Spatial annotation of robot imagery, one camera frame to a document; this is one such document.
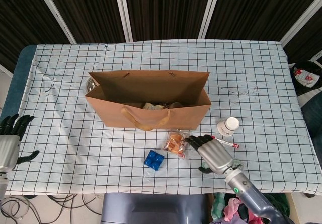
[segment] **table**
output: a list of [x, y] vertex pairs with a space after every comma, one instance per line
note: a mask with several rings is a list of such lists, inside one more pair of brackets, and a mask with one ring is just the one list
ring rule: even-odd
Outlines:
[[[103, 125], [84, 98], [88, 72], [121, 69], [210, 72], [205, 89], [212, 106], [191, 134], [219, 136], [216, 124], [237, 117], [240, 128], [226, 140], [241, 147], [227, 150], [243, 162], [245, 174], [262, 192], [322, 194], [321, 169], [279, 42], [37, 45], [33, 59], [26, 61], [31, 63], [26, 84], [17, 84], [17, 78], [23, 81], [26, 72], [20, 67], [28, 68], [28, 63], [18, 62], [2, 117], [14, 113], [14, 103], [20, 101], [12, 91], [18, 94], [26, 85], [19, 114], [35, 119], [21, 154], [41, 153], [9, 174], [8, 194], [230, 191], [223, 176], [198, 171], [202, 160], [194, 150], [188, 148], [185, 159], [162, 152], [167, 131]], [[143, 164], [150, 149], [166, 156], [157, 172]]]

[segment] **paper cup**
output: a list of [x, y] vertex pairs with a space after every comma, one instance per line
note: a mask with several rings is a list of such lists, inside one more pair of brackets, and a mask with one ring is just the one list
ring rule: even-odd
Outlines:
[[229, 137], [239, 128], [239, 121], [235, 117], [229, 117], [225, 121], [218, 123], [218, 131], [224, 137]]

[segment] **brown paper bag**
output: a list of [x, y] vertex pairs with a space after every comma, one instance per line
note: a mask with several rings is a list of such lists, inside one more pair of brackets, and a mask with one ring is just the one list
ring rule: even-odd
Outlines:
[[[211, 106], [203, 89], [207, 72], [121, 70], [90, 75], [98, 86], [85, 98], [107, 127], [194, 130]], [[142, 109], [146, 102], [187, 107]]]

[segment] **robotic hand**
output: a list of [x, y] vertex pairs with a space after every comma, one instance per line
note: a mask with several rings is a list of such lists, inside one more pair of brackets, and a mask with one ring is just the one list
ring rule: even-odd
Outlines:
[[0, 204], [6, 193], [8, 179], [7, 173], [16, 164], [21, 164], [34, 159], [39, 151], [34, 151], [29, 156], [18, 157], [20, 142], [25, 134], [28, 124], [34, 119], [30, 115], [21, 117], [15, 124], [18, 114], [6, 117], [0, 123]]
[[185, 139], [207, 162], [209, 169], [199, 167], [203, 173], [213, 171], [225, 175], [226, 183], [233, 189], [245, 206], [256, 216], [266, 218], [271, 224], [290, 224], [287, 220], [250, 182], [241, 169], [234, 167], [234, 159], [228, 151], [209, 135], [190, 136]]

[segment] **paper bag handle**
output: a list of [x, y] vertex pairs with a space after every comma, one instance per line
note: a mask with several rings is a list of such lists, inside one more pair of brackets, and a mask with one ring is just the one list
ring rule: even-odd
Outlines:
[[134, 124], [134, 126], [136, 128], [139, 128], [143, 131], [151, 131], [153, 130], [154, 128], [157, 128], [157, 127], [160, 127], [160, 126], [163, 126], [165, 125], [168, 121], [169, 121], [169, 118], [170, 118], [170, 110], [168, 110], [168, 114], [167, 116], [165, 116], [164, 118], [162, 118], [160, 120], [160, 122], [154, 126], [154, 127], [151, 127], [151, 126], [148, 126], [148, 125], [144, 125], [144, 124], [141, 124], [139, 123], [138, 121], [136, 121], [135, 117], [133, 117], [133, 115], [131, 113], [129, 113], [129, 111], [126, 109], [126, 107], [123, 107], [122, 110], [121, 110], [121, 113], [123, 114], [124, 117], [126, 117], [130, 122], [132, 122]]

